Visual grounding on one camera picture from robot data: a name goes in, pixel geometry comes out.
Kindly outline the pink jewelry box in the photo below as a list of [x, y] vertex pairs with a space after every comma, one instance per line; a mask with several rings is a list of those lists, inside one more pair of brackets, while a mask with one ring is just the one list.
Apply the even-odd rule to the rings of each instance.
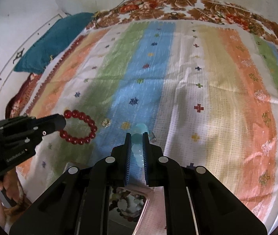
[[111, 189], [108, 234], [166, 234], [164, 189], [138, 187]]

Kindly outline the gold clear charm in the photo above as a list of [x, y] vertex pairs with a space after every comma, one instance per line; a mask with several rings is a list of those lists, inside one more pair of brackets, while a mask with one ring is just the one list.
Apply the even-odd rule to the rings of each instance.
[[103, 128], [107, 128], [111, 125], [111, 120], [108, 118], [105, 118], [102, 122], [101, 122], [101, 126]]

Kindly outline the teal quilted pillow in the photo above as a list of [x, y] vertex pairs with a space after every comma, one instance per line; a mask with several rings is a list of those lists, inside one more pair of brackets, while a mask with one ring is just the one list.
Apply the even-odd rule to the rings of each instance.
[[92, 21], [93, 13], [83, 12], [59, 19], [30, 49], [21, 56], [15, 72], [42, 74]]

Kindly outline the striped woven mat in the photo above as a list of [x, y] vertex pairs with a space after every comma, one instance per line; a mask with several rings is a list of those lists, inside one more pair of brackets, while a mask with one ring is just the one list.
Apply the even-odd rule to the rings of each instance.
[[[46, 137], [18, 167], [33, 201], [68, 162], [93, 165], [143, 123], [164, 154], [209, 169], [266, 226], [278, 226], [278, 45], [234, 25], [140, 21], [85, 30], [38, 80], [24, 112], [78, 110], [89, 144]], [[101, 122], [108, 118], [107, 128]]]

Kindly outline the floral brown bedsheet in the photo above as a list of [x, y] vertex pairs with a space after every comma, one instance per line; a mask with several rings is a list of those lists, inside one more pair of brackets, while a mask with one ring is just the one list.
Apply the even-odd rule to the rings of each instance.
[[[150, 19], [196, 20], [220, 25], [235, 24], [248, 33], [278, 45], [276, 22], [237, 4], [215, 0], [130, 0], [109, 11], [93, 13], [92, 21], [84, 29], [99, 29]], [[62, 52], [68, 56], [74, 47], [71, 43]], [[14, 66], [26, 52], [23, 49], [17, 52], [13, 59]], [[42, 74], [29, 73], [18, 93], [8, 102], [5, 108], [5, 118], [19, 116], [41, 76]]]

